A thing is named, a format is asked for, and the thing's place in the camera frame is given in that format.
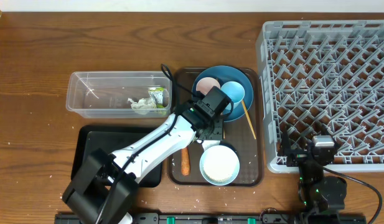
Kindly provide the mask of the orange carrot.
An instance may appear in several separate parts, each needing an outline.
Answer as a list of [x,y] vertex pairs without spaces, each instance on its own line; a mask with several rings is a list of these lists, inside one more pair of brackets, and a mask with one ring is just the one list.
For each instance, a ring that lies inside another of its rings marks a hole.
[[184,176],[190,174],[190,159],[188,147],[181,150],[181,173]]

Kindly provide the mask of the green white wrapper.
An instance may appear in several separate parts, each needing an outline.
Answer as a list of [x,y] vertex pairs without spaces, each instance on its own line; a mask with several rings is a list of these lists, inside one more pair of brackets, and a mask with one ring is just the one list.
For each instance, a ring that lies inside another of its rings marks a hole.
[[165,108],[167,106],[166,97],[168,91],[164,87],[151,87],[148,89],[149,96],[155,101],[157,108]]

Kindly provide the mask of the white napkin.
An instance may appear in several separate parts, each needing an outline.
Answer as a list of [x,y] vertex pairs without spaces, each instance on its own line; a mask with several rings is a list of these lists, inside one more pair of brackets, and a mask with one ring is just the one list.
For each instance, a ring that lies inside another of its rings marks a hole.
[[128,98],[128,102],[131,105],[131,109],[137,114],[145,115],[151,110],[157,108],[156,102],[153,98],[141,98],[138,101]]

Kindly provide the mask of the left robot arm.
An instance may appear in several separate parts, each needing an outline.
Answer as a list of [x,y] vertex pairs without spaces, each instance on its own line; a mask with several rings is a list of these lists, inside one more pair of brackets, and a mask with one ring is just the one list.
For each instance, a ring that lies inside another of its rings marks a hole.
[[131,223],[128,213],[140,181],[174,152],[185,148],[219,119],[226,103],[187,102],[139,141],[106,153],[93,151],[63,193],[82,223]]

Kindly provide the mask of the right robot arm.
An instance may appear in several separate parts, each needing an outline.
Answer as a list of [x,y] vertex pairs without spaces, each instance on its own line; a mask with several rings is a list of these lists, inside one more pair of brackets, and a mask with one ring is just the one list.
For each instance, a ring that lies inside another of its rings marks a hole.
[[288,167],[299,169],[299,197],[306,206],[295,218],[296,222],[342,222],[339,211],[345,208],[347,183],[341,177],[324,175],[325,166],[334,161],[339,147],[325,127],[304,149],[292,149],[288,132],[282,132],[279,154],[286,157]]

